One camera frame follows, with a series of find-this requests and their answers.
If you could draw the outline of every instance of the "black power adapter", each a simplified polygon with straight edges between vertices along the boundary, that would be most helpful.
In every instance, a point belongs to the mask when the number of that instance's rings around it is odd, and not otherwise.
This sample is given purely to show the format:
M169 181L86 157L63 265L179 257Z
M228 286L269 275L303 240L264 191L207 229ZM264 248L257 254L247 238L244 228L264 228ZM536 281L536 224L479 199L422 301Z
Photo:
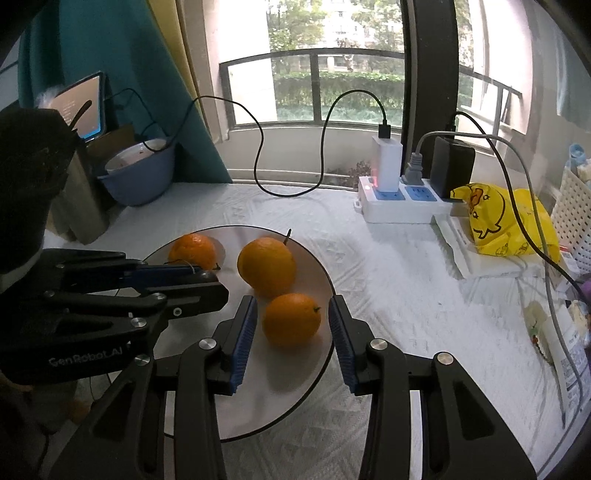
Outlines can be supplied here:
M431 187L440 198L448 199L450 192L470 183L476 151L461 140L435 138Z

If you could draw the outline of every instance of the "white bowl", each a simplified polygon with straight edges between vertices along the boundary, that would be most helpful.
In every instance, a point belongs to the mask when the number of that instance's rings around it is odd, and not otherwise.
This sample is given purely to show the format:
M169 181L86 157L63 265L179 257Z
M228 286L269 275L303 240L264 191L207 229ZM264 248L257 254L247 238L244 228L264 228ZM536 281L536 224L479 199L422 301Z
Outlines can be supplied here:
M146 144L153 150L160 150L161 148L164 148L164 146L166 145L166 139L153 138L152 140L147 140ZM148 158L153 153L154 152L152 152L150 149L146 148L143 142L138 143L137 145L133 145L117 153L116 156L111 158L106 163L105 170L108 174L111 174L115 170L128 167L129 165L136 163L139 160Z

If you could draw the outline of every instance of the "teal curtain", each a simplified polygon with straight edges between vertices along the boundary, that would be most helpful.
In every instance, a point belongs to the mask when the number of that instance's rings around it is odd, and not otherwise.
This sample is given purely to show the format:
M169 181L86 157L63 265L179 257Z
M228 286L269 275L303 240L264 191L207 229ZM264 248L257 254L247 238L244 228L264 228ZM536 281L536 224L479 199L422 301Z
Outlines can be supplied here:
M151 137L176 132L191 96L146 0L50 0L21 37L18 89L21 106L53 86L68 86L104 72L112 93L126 87L144 99L158 126ZM120 125L136 133L150 123L137 101L116 111ZM230 183L228 171L197 110L189 115L178 142L176 181Z

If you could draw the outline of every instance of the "black cable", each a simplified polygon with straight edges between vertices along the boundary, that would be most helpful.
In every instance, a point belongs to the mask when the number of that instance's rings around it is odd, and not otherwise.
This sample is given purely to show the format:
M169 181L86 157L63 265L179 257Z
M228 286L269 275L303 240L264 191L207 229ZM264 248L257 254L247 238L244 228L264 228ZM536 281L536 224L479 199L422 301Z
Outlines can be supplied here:
M476 128L480 131L480 133L482 133L483 135L486 135L486 132L484 131L484 129L480 126L480 124L472 116L468 115L465 112L457 111L454 114L454 118L458 115L465 116L468 120L470 120L476 126ZM587 299L586 295L583 293L583 290L581 290L581 287L579 286L579 284L568 273L566 273L566 271L560 265L558 265L555 261L553 261L550 257L548 257L544 252L542 252L542 250L539 249L539 247L534 243L534 241L531 239L531 237L527 233L527 230L525 229L525 226L523 225L523 222L521 221L521 217L519 216L519 210L517 209L515 195L513 194L513 187L511 186L511 179L509 178L509 173L507 172L507 168L505 167L505 163L503 162L501 154L496 149L493 141L490 138L487 138L486 140L488 141L493 153L495 154L495 156L497 157L497 160L499 161L499 164L501 165L501 169L503 171L503 176L505 177L505 182L507 183L507 189L509 191L509 198L511 199L511 206L513 208L515 220L517 221L517 225L519 225L519 229L521 230L521 233L523 233L525 240L529 243L530 247L534 250L535 253L537 253L548 265L555 268L564 278L566 278L566 280L569 281L569 283L576 290L577 294L579 294L579 297L581 298L581 300L583 300L588 306L590 306L591 303Z
M92 393L92 377L88 377L88 385L90 387L90 396L92 397L92 400L96 401L95 394Z
M87 100L87 101L84 102L84 105L82 105L80 107L80 109L76 112L76 114L74 115L74 118L70 122L70 125L68 125L68 127L70 127L70 130L74 130L74 127L78 123L78 120L80 120L80 118L82 118L82 115L84 115L86 113L86 111L91 106L92 106L92 100Z
M141 95L133 88L131 88L131 87L124 88L124 89L120 90L119 92L114 93L113 95L109 95L108 97L105 97L105 100L112 100L116 96L121 95L122 93L125 93L125 92L131 92L131 95L129 96L129 99L126 102L125 106L127 105L127 103L129 103L129 100L131 100L131 98L135 95L138 98L138 100L140 101L140 103L142 104L142 106L144 107L144 109L146 110L146 113L148 114L150 120L152 121L152 123L149 126L151 127L152 125L154 125L156 123L156 120L154 120L154 117L152 116L152 112L150 112L150 109L145 104L144 99L141 97Z
M39 478L39 474L41 473L41 467L43 466L43 462L45 461L45 457L47 456L47 451L49 450L49 433L43 432L45 435L45 444L43 445L43 451L37 460L37 464L35 465L34 473L32 478Z
M120 93L126 91L126 90L130 90L131 92L133 92L135 95L137 95L137 97L140 99L140 101L142 102L142 105L144 106L144 108L146 109L146 111L148 112L148 114L150 114L150 111L148 110L148 108L146 107L144 101L142 100L142 97L140 97L139 93L136 92L135 90L133 90L132 88L127 88L127 89L123 89L120 92L117 92L113 95L111 95L110 97L107 97L107 99L111 99L116 95L119 95ZM310 193L313 190L316 190L318 187L320 187L322 185L322 181L324 180L324 137L326 135L326 128L328 126L329 123L329 119L330 119L330 115L332 113L332 111L334 110L336 104L338 103L339 100L341 100L341 98L343 98L346 95L349 95L351 93L365 93L369 96L371 96L378 104L380 110L382 111L382 125L384 126L384 128L387 128L387 135L389 138L389 131L390 131L390 126L388 125L388 118L386 116L386 110L384 109L384 106L382 104L382 102L380 102L379 98L372 92L368 91L368 90L362 90L362 89L354 89L354 90L348 90L347 92L341 93L336 100L332 103L332 105L330 106L329 112L326 115L326 120L324 121L324 125L322 127L322 136L320 138L320 178L318 180L318 182L316 183L316 185L310 187L309 189L305 189L302 192L298 192L298 193L291 193L291 194L284 194L284 193L275 193L272 192L270 190L267 190L259 181L258 179L258 174L256 172L256 168L258 167L258 162L261 156L261 151L262 151L262 147L263 144L265 143L265 134L263 132L262 126L259 123L259 121L255 118L255 116L251 113L251 111L246 108L243 104L236 102L234 100L229 100L227 98L223 98L223 97L218 97L218 96L214 96L214 95L199 95L196 98L194 98L193 100L191 100L191 102L189 103L187 110L185 111L185 114L183 116L182 121L180 122L180 125L178 126L176 132L174 133L174 135L172 136L172 138L170 138L167 142L166 145L163 146L162 148L152 148L150 147L147 143L146 140L142 140L142 143L144 144L144 146L150 150L151 152L161 152L163 150L166 150L168 147L170 147L175 140L178 138L180 132L183 130L184 124L187 122L187 119L189 118L189 115L191 114L191 111L193 110L193 106L195 104L195 102L197 102L198 100L202 99L202 98L212 98L214 100L221 100L223 102L227 102L227 103L232 103L233 105L238 105L239 107L241 107L251 118L252 120L255 122L256 126L259 129L259 132L261 133L261 143L259 145L258 151L256 152L256 157L255 157L255 163L252 169L252 174L254 176L255 179L255 183L256 185L265 193L268 193L269 195L273 195L275 197L281 197L281 198L294 198L294 197L299 197L301 195L305 195L306 193ZM154 118L151 116L150 114L150 118L152 120L152 122L150 124L148 124L141 132L141 136L143 137L146 130L151 127L152 125L154 125L156 123L156 121L154 120Z

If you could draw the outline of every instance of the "round glass plate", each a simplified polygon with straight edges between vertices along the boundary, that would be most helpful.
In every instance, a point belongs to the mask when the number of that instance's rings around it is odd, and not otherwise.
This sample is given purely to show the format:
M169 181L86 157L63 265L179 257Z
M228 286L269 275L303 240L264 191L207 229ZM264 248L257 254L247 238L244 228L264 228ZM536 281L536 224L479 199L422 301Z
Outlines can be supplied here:
M250 286L238 275L236 261L247 243L270 236L284 240L285 236L253 226L221 226L200 231L213 240L217 249L219 281L228 289L227 305L219 312L195 317L172 319L154 346L154 356L178 355L200 339L213 334L216 325L234 317L244 295L253 295ZM146 262L151 265L167 261L174 241L156 250ZM258 299L259 320L244 381L232 397L216 396L217 423L222 441L237 440L261 432L274 425L304 401L318 383L333 352L332 336L327 318L334 288L320 262L295 240L287 246L297 264L297 276L292 292L305 293L322 307L322 322L312 340L296 351L271 346L262 331L262 314L267 301ZM120 291L119 295L130 294ZM167 397L164 431L174 435L174 392Z

